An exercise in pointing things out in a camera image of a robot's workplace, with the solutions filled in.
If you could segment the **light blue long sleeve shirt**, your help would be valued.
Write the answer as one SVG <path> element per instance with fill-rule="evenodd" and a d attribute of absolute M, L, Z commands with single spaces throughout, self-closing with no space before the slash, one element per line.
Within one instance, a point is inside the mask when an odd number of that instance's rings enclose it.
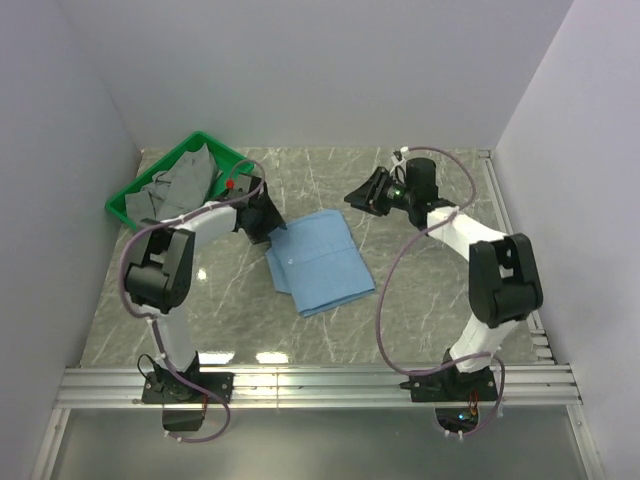
<path fill-rule="evenodd" d="M 269 234 L 265 257 L 274 288 L 293 298 L 303 317 L 323 313 L 375 292 L 342 213 L 322 210 Z"/>

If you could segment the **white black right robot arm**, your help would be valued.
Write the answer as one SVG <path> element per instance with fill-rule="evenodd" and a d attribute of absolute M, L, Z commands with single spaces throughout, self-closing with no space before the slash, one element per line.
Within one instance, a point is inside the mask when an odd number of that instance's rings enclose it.
<path fill-rule="evenodd" d="M 474 374 L 491 365 L 503 340 L 541 307 L 543 290 L 530 239 L 491 229 L 466 215 L 465 204 L 441 197 L 434 160 L 414 152 L 394 151 L 391 167 L 377 167 L 344 200 L 378 217 L 405 212 L 416 239 L 435 239 L 467 262 L 471 316 L 463 332 L 440 366 L 411 373 L 440 376 L 444 394 L 460 400 L 474 390 Z"/>

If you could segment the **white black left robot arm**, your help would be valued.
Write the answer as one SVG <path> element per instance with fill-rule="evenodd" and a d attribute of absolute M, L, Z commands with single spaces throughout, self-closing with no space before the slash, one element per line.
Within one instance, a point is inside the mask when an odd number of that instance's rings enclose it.
<path fill-rule="evenodd" d="M 266 181 L 239 173 L 226 181 L 222 196 L 201 207 L 167 220 L 146 220 L 126 246 L 120 266 L 123 305 L 147 322 L 156 349 L 155 381 L 177 401 L 192 401 L 204 390 L 183 307 L 198 249 L 239 231 L 260 244 L 285 227 Z"/>

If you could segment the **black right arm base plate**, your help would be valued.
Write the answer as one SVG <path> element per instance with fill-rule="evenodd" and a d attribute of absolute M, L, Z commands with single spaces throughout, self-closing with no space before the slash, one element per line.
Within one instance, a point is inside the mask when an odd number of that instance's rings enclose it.
<path fill-rule="evenodd" d="M 399 387 L 410 392 L 414 403 L 498 399 L 496 380 L 489 367 L 473 373 L 460 373 L 451 367 L 430 376 L 410 376 Z"/>

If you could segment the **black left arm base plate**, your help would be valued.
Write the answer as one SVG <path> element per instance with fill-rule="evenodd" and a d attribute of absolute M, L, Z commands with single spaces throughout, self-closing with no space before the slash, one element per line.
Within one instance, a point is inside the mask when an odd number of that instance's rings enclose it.
<path fill-rule="evenodd" d="M 151 405 L 201 404 L 208 401 L 205 393 L 177 380 L 169 371 L 161 375 L 149 373 L 142 390 L 141 402 Z M 206 389 L 229 403 L 233 391 L 234 374 L 231 372 L 200 372 L 190 379 L 200 388 Z"/>

